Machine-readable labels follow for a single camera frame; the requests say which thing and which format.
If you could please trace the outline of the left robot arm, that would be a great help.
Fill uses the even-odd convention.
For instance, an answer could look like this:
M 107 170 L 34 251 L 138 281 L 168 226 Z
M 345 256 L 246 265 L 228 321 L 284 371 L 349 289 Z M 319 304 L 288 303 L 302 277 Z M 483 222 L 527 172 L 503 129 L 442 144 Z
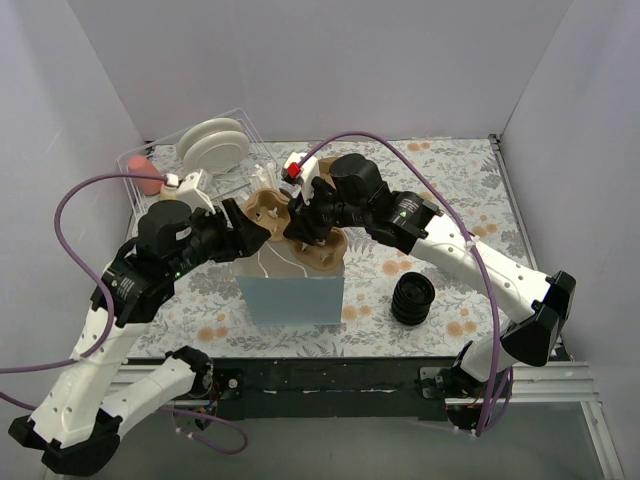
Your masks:
M 167 402 L 205 398 L 213 362 L 193 347 L 168 353 L 158 368 L 116 393 L 109 387 L 178 280 L 210 261 L 250 257 L 269 237 L 232 199 L 212 209 L 177 200 L 152 204 L 138 220 L 136 236 L 105 268 L 70 365 L 30 415 L 12 421 L 9 435 L 41 451 L 50 471 L 88 477 L 109 462 L 135 425 Z

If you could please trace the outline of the light blue paper bag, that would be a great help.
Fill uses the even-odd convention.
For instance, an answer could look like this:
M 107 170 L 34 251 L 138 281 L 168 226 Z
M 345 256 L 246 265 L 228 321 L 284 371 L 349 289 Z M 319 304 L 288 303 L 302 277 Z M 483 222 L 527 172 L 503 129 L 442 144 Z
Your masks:
M 295 257 L 286 243 L 265 243 L 233 262 L 253 323 L 258 326 L 327 326 L 341 322 L 344 263 L 318 270 Z

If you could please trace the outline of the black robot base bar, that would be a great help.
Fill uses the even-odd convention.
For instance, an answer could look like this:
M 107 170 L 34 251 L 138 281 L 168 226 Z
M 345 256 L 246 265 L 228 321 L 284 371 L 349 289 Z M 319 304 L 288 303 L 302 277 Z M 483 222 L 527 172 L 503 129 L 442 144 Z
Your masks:
M 414 418 L 445 421 L 446 399 L 426 395 L 453 356 L 215 358 L 213 391 L 183 394 L 216 403 L 223 419 Z

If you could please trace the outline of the brown cardboard cup carrier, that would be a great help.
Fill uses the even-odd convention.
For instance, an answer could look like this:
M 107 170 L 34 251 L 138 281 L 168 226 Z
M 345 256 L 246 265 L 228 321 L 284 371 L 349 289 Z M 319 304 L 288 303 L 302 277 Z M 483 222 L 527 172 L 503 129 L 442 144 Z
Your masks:
M 286 244 L 304 266 L 323 272 L 343 267 L 347 236 L 332 228 L 324 240 L 314 239 L 302 220 L 290 213 L 290 204 L 295 201 L 281 191 L 262 188 L 249 196 L 242 209 L 250 220 L 269 231 L 269 242 Z

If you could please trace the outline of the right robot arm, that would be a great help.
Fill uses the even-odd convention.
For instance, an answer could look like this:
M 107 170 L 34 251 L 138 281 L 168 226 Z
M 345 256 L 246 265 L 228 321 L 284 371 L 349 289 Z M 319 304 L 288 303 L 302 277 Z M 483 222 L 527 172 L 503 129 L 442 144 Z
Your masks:
M 516 363 L 542 367 L 548 362 L 569 316 L 573 276 L 534 271 L 470 239 L 435 204 L 410 191 L 391 190 L 377 165 L 361 154 L 334 160 L 327 179 L 316 158 L 292 154 L 282 177 L 300 189 L 288 204 L 284 235 L 302 242 L 306 251 L 327 245 L 334 228 L 361 227 L 377 243 L 429 262 L 495 298 L 507 325 L 465 345 L 453 366 L 428 381 L 433 393 L 475 397 L 492 373 Z

